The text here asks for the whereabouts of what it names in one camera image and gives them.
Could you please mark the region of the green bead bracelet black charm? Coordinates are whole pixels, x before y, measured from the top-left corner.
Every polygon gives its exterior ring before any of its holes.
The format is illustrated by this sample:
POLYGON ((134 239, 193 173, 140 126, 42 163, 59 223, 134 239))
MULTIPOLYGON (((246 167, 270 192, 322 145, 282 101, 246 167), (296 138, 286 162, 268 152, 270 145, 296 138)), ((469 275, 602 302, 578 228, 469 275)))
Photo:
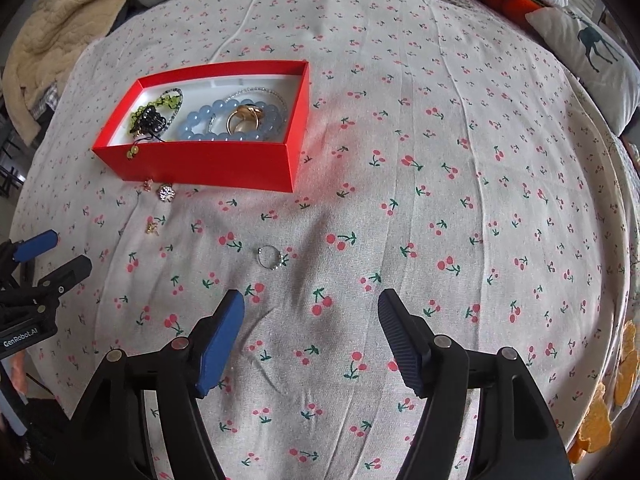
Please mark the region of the green bead bracelet black charm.
POLYGON ((163 135, 176 119, 183 103, 179 88, 163 91, 158 98, 139 106, 129 116, 128 134, 132 139, 126 159, 134 159, 140 143, 163 142, 163 135))

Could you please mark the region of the red jewelry box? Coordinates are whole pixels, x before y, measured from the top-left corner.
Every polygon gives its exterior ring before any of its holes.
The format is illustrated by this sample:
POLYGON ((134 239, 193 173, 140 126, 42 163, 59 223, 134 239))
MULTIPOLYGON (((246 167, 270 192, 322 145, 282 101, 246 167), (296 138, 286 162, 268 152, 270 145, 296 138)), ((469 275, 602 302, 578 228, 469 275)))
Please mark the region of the red jewelry box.
POLYGON ((293 192, 309 115, 306 61, 236 61, 168 70, 137 79, 92 150, 124 181, 201 184, 293 192), (170 88, 183 92, 163 142, 132 139, 129 116, 170 88))

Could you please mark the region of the small gold earring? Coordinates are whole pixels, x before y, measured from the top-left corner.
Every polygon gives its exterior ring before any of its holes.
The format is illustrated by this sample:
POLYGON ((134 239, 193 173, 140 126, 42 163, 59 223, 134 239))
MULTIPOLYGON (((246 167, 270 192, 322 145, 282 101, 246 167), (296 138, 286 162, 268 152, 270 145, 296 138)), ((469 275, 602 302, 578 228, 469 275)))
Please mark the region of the small gold earring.
POLYGON ((146 219, 146 227, 145 227, 146 234, 159 236, 160 235, 160 231, 158 230, 159 228, 160 228, 160 222, 157 220, 157 218, 149 217, 146 219))

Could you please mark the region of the beige quilted blanket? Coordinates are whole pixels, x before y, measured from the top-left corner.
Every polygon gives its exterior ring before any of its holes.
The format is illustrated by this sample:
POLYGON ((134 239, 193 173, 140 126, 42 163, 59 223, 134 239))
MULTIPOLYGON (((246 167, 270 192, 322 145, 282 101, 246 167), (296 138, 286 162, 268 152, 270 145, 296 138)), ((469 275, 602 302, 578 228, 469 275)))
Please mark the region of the beige quilted blanket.
POLYGON ((29 145, 40 133, 32 114, 46 91, 63 91, 81 53, 105 37, 127 0, 37 0, 2 73, 10 121, 29 145))

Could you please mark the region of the cherry print bed sheet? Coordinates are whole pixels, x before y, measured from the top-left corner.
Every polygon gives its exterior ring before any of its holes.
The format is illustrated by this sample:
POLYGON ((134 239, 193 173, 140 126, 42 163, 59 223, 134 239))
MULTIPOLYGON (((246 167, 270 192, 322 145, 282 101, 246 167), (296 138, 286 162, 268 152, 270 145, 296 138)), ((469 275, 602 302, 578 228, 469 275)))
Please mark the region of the cherry print bed sheet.
POLYGON ((391 287, 463 347, 518 350, 570 442, 639 314, 637 190, 570 72, 476 2, 174 0, 85 50, 32 162, 12 235, 60 234, 39 274, 93 270, 29 354, 71 412, 105 352, 156 350, 235 288, 202 404, 228 476, 390 479, 422 408, 376 315, 391 287), (91 151, 139 77, 232 60, 310 65, 293 193, 164 203, 91 151))

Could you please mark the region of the deer print pillow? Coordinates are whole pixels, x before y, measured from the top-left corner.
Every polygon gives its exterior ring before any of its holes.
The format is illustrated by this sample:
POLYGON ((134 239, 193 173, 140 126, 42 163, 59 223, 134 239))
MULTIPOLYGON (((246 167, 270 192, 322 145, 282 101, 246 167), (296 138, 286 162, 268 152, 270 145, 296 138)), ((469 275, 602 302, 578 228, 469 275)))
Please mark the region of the deer print pillow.
POLYGON ((581 10, 541 8, 525 19, 582 82, 612 133, 622 134, 639 106, 639 69, 632 58, 581 10))

